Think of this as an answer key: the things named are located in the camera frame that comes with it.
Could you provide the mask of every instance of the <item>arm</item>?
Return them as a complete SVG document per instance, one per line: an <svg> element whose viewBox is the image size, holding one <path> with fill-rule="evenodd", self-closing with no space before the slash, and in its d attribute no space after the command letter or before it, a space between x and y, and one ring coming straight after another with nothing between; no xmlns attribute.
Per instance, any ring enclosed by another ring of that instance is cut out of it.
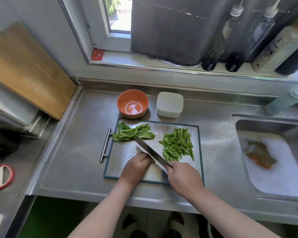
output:
<svg viewBox="0 0 298 238"><path fill-rule="evenodd" d="M170 163L174 168L168 166L166 169L171 186L209 220L224 238L279 238L207 190L199 172L190 164Z"/></svg>
<svg viewBox="0 0 298 238"><path fill-rule="evenodd" d="M68 238L111 238L128 197L146 174L151 163L152 159L144 152L139 152L131 158L111 192Z"/></svg>

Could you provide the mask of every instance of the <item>forearm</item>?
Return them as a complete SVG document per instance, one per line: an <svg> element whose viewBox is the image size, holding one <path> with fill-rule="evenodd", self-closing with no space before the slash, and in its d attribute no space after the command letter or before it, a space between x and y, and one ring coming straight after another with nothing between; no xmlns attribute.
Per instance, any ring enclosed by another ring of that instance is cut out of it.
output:
<svg viewBox="0 0 298 238"><path fill-rule="evenodd" d="M118 180L107 197L75 228L69 238L111 238L132 186Z"/></svg>
<svg viewBox="0 0 298 238"><path fill-rule="evenodd" d="M226 204L206 188L188 201L222 234L224 238L278 238L276 234Z"/></svg>

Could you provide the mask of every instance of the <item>gray curtain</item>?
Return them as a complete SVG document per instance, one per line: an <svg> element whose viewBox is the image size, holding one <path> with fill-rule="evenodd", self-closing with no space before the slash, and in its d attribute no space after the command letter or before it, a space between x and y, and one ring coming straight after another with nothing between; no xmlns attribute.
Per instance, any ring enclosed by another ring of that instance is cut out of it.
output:
<svg viewBox="0 0 298 238"><path fill-rule="evenodd" d="M132 0L131 52L180 66L196 66L203 60L219 23L241 0ZM225 61L245 38L252 21L276 0L244 0L241 24L226 48ZM276 24L249 61L278 32L298 17L298 0L281 0Z"/></svg>

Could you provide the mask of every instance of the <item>sink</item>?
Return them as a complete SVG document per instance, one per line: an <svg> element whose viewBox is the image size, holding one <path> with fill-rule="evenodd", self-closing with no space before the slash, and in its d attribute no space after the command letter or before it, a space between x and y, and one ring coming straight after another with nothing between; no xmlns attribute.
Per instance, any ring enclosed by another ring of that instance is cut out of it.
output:
<svg viewBox="0 0 298 238"><path fill-rule="evenodd" d="M298 200L298 121L233 115L248 183L254 196ZM265 169L250 159L248 141L266 145L276 163Z"/></svg>

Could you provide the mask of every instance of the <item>knife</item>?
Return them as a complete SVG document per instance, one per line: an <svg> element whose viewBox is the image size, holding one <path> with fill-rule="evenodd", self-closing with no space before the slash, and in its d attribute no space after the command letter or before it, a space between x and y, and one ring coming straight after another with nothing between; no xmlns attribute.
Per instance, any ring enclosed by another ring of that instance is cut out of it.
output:
<svg viewBox="0 0 298 238"><path fill-rule="evenodd" d="M154 151L149 145L147 145L142 139L140 139L137 135L135 135L135 140L137 144L139 144L154 160L158 161L163 167L168 164L171 168L173 168L172 164L170 164L167 160L162 158L156 151Z"/></svg>

